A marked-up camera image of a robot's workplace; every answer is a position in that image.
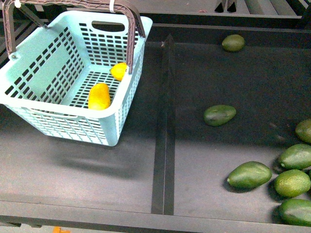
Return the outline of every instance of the light blue plastic basket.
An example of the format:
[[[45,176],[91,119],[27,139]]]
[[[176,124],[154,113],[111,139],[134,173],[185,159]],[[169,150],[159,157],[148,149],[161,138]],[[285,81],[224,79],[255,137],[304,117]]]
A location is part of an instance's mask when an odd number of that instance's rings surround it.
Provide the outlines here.
[[[141,17],[146,38],[152,21]],[[121,23],[123,32],[104,32],[92,22]],[[0,102],[42,133],[114,146],[136,91],[146,38],[136,34],[133,72],[122,82],[109,70],[125,62],[128,19],[123,15],[81,11],[60,14],[48,29],[37,28],[0,69]],[[89,110],[96,83],[109,86],[111,106]]]

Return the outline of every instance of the shopping basket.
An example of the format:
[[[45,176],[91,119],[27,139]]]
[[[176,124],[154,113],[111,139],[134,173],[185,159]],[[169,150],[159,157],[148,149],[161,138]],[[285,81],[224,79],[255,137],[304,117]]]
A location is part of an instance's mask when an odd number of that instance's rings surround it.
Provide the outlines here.
[[[14,3],[43,26],[17,47],[12,36]],[[112,9],[123,15],[67,11],[46,26],[25,3]],[[112,5],[105,0],[6,0],[3,20],[10,61],[0,69],[0,103],[46,135],[116,145],[141,76],[152,21],[140,17],[124,0]],[[99,22],[123,24],[125,30],[94,28]],[[109,72],[119,62],[127,63],[121,82]],[[96,83],[109,86],[111,105],[102,111],[87,108],[89,91]]]

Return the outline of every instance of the orange object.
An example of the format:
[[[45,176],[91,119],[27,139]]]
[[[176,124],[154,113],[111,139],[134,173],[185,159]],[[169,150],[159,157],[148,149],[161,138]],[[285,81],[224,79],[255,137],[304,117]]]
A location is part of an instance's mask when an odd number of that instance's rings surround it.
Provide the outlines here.
[[[127,68],[127,64],[125,62],[121,62],[121,63],[114,65],[110,69],[110,73],[116,80],[121,82],[125,75],[126,68]]]
[[[88,108],[93,110],[104,110],[110,106],[109,87],[105,83],[94,85],[88,96]]]
[[[53,233],[70,233],[70,231],[63,231],[61,227],[54,227]]]

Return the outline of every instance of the basket handle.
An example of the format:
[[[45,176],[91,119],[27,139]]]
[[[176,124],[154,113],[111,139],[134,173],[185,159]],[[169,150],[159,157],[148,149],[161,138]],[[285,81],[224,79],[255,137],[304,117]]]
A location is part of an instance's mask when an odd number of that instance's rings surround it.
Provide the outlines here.
[[[8,55],[16,51],[16,42],[14,35],[13,24],[13,8],[14,3],[24,4],[38,4],[38,5],[73,5],[83,6],[91,10],[109,10],[109,0],[5,0],[3,3],[3,23],[5,42]],[[135,43],[135,30],[137,29],[141,37],[146,37],[145,31],[141,22],[141,18],[137,8],[126,0],[115,0],[113,10],[121,12],[127,16],[129,21],[127,48],[126,48],[126,63],[129,66],[129,73],[133,70],[133,57],[134,57],[134,43]],[[27,11],[27,16],[31,20],[38,19],[35,14]]]

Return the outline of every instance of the white tag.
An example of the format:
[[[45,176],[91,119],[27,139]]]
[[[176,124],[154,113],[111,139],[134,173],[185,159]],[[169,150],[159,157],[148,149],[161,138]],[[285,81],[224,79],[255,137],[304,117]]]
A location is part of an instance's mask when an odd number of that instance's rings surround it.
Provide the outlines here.
[[[111,13],[115,13],[115,11],[113,10],[114,5],[115,5],[115,0],[110,0],[109,10]]]
[[[16,8],[20,8],[21,7],[21,4],[20,4],[19,0],[15,0],[14,4],[15,4]]]

